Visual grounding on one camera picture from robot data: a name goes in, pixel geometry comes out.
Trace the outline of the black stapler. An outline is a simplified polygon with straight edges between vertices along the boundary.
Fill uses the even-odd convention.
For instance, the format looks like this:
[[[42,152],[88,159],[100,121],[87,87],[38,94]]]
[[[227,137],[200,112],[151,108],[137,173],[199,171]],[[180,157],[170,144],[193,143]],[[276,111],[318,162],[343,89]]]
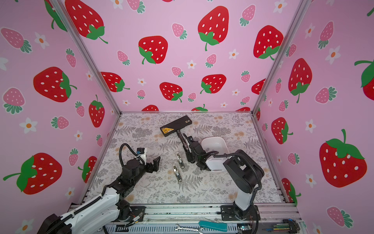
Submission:
[[[189,143],[185,136],[182,135],[181,130],[189,125],[192,124],[191,119],[188,116],[183,116],[175,121],[172,121],[162,127],[160,127],[160,131],[162,132],[163,136],[167,137],[173,133],[176,133],[179,139],[183,144],[183,149],[186,154],[186,158],[188,162],[195,163],[195,159],[192,155]]]

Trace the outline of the staple strip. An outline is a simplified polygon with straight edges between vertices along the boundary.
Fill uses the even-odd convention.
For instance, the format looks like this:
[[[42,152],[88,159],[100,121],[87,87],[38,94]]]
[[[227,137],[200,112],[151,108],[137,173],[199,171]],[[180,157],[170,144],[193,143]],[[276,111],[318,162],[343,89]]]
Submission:
[[[185,165],[183,163],[183,160],[182,160],[182,157],[180,155],[180,153],[176,153],[176,156],[177,156],[177,159],[178,159],[178,163],[179,163],[179,166],[181,169],[184,169]]]
[[[179,170],[178,170],[177,166],[175,166],[175,165],[173,166],[173,171],[175,173],[175,176],[176,176],[178,182],[182,182],[182,177],[179,173]]]

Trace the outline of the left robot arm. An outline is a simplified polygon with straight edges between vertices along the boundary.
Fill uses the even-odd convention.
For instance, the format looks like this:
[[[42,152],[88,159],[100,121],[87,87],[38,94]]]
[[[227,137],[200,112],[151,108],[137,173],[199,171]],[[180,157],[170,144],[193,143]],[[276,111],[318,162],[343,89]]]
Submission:
[[[132,159],[122,166],[122,173],[103,191],[78,208],[57,216],[52,214],[42,223],[39,234],[93,234],[106,224],[130,217],[130,204],[125,198],[145,173],[157,172],[161,158],[143,165]]]

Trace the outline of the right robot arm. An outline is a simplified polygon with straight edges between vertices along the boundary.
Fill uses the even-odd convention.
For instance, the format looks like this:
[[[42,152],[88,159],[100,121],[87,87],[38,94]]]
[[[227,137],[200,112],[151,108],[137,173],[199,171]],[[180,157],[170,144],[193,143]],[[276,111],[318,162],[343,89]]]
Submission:
[[[238,188],[235,201],[230,206],[222,206],[222,219],[260,220],[254,199],[262,189],[262,178],[265,172],[245,151],[230,153],[225,140],[221,137],[208,137],[201,143],[186,134],[181,135],[185,141],[187,159],[201,171],[226,172]]]

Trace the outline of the green circuit board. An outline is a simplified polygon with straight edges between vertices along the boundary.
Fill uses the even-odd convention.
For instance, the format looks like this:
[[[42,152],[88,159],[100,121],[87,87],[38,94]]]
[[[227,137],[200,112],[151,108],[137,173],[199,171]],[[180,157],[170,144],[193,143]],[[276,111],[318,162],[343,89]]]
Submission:
[[[237,224],[238,234],[252,234],[252,225],[246,224]]]

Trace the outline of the silver wrench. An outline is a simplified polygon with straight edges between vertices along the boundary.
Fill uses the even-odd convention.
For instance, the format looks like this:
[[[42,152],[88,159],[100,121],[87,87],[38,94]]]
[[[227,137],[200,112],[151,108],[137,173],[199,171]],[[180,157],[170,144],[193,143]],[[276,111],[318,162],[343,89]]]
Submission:
[[[175,231],[191,231],[191,232],[197,232],[199,234],[203,234],[204,229],[202,227],[200,228],[193,228],[193,227],[183,227],[179,224],[176,224],[176,227],[174,228]]]

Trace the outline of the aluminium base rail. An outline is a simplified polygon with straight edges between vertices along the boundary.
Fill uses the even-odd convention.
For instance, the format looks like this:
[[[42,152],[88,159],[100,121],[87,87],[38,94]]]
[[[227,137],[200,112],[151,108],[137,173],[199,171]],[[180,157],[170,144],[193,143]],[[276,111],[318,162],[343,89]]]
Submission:
[[[126,220],[116,219],[93,234],[198,234],[191,231],[175,231],[176,224],[183,227],[200,228],[199,221],[226,223],[227,232],[204,230],[204,234],[237,234],[237,224],[252,225],[253,234],[288,234],[263,231],[274,224],[282,223],[284,219],[295,220],[301,230],[298,234],[307,232],[296,206],[289,203],[258,203],[257,210],[260,220],[222,219],[221,207],[229,204],[139,204],[130,207],[130,217]]]

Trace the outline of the white plastic tray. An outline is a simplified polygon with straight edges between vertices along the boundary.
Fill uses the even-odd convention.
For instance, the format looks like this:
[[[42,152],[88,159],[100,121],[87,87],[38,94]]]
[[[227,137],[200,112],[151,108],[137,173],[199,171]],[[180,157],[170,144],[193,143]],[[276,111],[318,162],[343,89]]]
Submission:
[[[218,136],[203,139],[201,145],[206,152],[217,151],[219,155],[229,153],[225,140]]]

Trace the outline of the teal handled tool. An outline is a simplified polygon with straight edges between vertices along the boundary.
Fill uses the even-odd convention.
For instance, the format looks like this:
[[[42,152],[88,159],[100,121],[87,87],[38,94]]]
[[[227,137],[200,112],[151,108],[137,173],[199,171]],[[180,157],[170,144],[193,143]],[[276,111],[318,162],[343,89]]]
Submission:
[[[220,231],[220,232],[227,232],[228,231],[228,225],[226,223],[217,223],[217,222],[211,222],[211,221],[199,221],[199,226],[204,228],[204,230],[214,230],[214,231]]]

